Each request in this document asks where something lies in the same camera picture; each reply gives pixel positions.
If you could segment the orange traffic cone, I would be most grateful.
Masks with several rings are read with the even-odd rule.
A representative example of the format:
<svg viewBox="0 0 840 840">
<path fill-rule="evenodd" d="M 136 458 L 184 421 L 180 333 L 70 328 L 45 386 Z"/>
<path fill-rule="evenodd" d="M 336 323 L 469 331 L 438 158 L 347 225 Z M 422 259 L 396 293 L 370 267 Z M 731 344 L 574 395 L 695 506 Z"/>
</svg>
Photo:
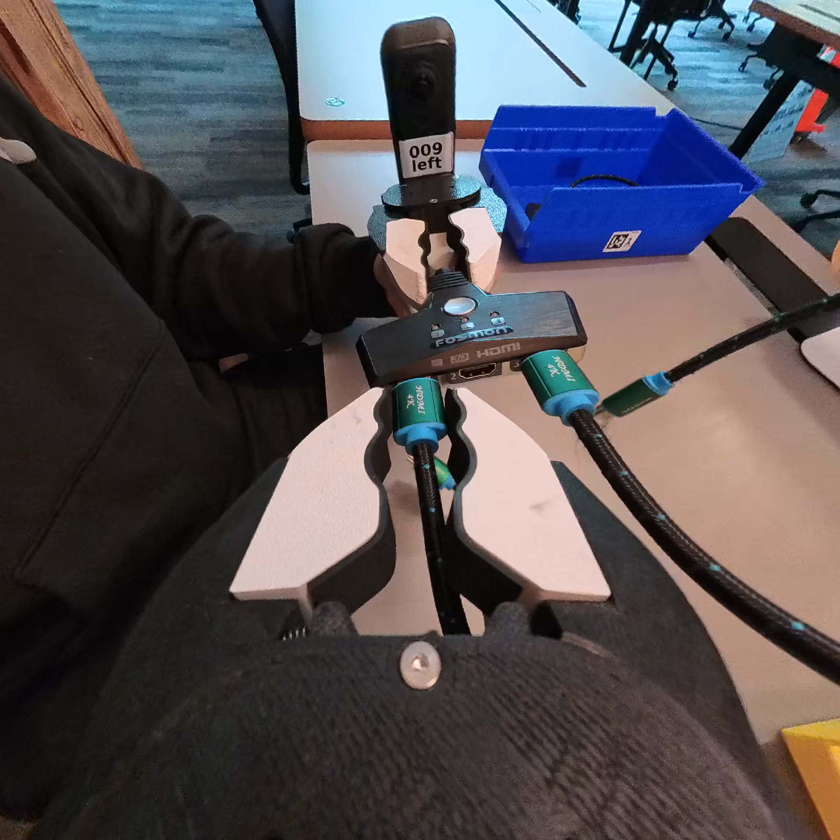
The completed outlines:
<svg viewBox="0 0 840 840">
<path fill-rule="evenodd" d="M 821 114 L 827 102 L 828 94 L 815 88 L 805 105 L 795 131 L 800 134 L 822 133 L 826 126 Z"/>
</svg>

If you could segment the white desk wood edge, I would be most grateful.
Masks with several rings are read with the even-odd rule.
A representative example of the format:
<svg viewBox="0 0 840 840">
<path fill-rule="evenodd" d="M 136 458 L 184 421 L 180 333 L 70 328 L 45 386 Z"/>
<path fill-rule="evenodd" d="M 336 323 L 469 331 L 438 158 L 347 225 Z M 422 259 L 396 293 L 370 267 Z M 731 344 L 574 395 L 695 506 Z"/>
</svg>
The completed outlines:
<svg viewBox="0 0 840 840">
<path fill-rule="evenodd" d="M 383 34 L 432 16 L 455 32 L 459 140 L 483 140 L 500 105 L 673 108 L 548 2 L 296 2 L 305 140 L 389 140 Z"/>
</svg>

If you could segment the person's torso black sweatshirt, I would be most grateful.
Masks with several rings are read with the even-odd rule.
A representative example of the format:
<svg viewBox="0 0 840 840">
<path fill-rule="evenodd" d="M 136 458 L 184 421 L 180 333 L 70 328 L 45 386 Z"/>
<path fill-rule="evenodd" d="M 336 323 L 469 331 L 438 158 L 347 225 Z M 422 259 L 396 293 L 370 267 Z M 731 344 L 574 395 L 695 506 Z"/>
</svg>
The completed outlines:
<svg viewBox="0 0 840 840">
<path fill-rule="evenodd" d="M 326 414 L 322 356 L 186 355 L 141 297 L 137 171 L 2 80 L 2 762 L 64 761 L 158 580 Z"/>
</svg>

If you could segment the wooden document stand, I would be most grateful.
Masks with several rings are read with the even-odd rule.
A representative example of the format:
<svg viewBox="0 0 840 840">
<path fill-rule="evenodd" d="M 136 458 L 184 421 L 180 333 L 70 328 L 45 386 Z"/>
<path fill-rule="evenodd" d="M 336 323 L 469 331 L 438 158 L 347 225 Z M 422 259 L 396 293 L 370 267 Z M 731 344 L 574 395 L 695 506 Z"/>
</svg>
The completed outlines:
<svg viewBox="0 0 840 840">
<path fill-rule="evenodd" d="M 839 388 L 839 308 L 805 321 L 801 335 L 800 350 L 805 361 Z"/>
</svg>

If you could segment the yellow plastic bin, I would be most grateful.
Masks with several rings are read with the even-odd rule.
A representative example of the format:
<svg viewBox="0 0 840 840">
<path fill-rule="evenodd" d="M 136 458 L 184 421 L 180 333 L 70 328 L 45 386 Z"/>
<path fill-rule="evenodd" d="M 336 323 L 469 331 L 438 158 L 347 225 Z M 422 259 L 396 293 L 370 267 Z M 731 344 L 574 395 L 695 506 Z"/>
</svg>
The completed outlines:
<svg viewBox="0 0 840 840">
<path fill-rule="evenodd" d="M 839 838 L 839 719 L 784 728 L 780 735 L 829 838 Z"/>
</svg>

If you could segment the wood edge background desk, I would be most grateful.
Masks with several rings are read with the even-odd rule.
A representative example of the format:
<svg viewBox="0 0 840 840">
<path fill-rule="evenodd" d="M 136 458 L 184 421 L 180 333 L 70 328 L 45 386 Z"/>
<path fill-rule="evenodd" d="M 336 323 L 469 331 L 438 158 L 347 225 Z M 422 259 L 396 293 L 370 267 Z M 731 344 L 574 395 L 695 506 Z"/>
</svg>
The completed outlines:
<svg viewBox="0 0 840 840">
<path fill-rule="evenodd" d="M 838 2 L 754 1 L 750 11 L 773 23 L 758 56 L 781 74 L 729 147 L 739 159 L 800 82 L 839 99 L 839 69 L 822 58 L 824 49 L 839 53 Z"/>
</svg>

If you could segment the person's left hand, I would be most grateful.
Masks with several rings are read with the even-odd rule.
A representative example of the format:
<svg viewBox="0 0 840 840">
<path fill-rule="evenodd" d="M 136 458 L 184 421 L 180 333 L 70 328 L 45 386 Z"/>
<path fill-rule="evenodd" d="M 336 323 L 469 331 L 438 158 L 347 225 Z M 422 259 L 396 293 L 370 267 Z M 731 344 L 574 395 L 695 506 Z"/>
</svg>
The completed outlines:
<svg viewBox="0 0 840 840">
<path fill-rule="evenodd" d="M 374 259 L 373 273 L 393 313 L 400 319 L 413 315 L 416 310 L 396 283 L 391 270 L 385 263 L 383 254 L 378 254 Z"/>
</svg>

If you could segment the black HDMI switch box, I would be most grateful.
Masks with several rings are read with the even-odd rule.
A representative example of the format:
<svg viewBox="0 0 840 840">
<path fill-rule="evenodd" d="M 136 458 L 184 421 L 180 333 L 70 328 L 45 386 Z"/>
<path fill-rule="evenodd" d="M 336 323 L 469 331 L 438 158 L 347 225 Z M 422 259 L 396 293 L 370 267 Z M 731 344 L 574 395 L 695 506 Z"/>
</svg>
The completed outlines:
<svg viewBox="0 0 840 840">
<path fill-rule="evenodd" d="M 417 377 L 446 387 L 519 373 L 529 356 L 565 351 L 581 361 L 587 336 L 562 290 L 490 294 L 453 270 L 432 279 L 420 309 L 365 331 L 355 344 L 370 386 Z"/>
</svg>

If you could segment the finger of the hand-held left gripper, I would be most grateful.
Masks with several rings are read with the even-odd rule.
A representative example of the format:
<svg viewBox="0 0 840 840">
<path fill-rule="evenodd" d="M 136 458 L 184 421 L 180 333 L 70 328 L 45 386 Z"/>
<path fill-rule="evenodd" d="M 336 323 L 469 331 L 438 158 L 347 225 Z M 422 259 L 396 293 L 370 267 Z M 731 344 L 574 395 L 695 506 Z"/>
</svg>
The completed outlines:
<svg viewBox="0 0 840 840">
<path fill-rule="evenodd" d="M 455 267 L 478 288 L 497 282 L 501 236 L 485 208 L 464 208 L 448 216 L 448 242 Z"/>
<path fill-rule="evenodd" d="M 425 222 L 395 219 L 385 226 L 384 260 L 403 294 L 419 310 L 428 297 Z"/>
</svg>

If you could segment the black desk grommet strip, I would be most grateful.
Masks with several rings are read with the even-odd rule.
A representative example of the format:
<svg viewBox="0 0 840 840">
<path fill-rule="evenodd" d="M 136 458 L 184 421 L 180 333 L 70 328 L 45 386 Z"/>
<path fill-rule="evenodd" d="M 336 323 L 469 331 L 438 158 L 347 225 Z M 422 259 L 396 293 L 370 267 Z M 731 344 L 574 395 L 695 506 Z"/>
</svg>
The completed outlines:
<svg viewBox="0 0 840 840">
<path fill-rule="evenodd" d="M 706 239 L 775 309 L 771 320 L 727 341 L 734 352 L 786 331 L 801 349 L 838 354 L 838 293 L 829 293 L 774 242 L 742 217 L 721 223 Z"/>
</svg>

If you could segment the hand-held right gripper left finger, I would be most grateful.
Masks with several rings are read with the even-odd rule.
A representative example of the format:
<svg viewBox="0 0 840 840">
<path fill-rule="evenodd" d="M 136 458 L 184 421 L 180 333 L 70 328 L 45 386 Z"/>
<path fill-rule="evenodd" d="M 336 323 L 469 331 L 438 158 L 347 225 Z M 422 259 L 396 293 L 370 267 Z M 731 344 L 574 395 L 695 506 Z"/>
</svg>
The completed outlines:
<svg viewBox="0 0 840 840">
<path fill-rule="evenodd" d="M 386 587 L 396 567 L 391 433 L 391 394 L 375 387 L 292 450 L 230 585 L 235 600 L 357 611 Z"/>
</svg>

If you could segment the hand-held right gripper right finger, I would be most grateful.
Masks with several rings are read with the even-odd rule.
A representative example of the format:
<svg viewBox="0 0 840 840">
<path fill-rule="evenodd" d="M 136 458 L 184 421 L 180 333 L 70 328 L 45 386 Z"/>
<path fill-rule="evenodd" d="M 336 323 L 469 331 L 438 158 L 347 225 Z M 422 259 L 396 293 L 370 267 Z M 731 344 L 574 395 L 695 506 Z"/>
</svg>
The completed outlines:
<svg viewBox="0 0 840 840">
<path fill-rule="evenodd" d="M 485 616 L 517 602 L 603 603 L 612 596 L 550 457 L 466 388 L 447 391 L 455 481 L 447 533 L 459 593 Z"/>
</svg>

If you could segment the blue plastic bin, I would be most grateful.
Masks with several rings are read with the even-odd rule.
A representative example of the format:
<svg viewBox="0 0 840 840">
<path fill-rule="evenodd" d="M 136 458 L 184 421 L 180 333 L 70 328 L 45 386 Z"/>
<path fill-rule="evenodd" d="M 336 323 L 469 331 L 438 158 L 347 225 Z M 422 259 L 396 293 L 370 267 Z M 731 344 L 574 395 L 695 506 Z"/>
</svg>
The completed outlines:
<svg viewBox="0 0 840 840">
<path fill-rule="evenodd" d="M 682 256 L 763 187 L 677 109 L 499 106 L 479 170 L 523 263 Z"/>
</svg>

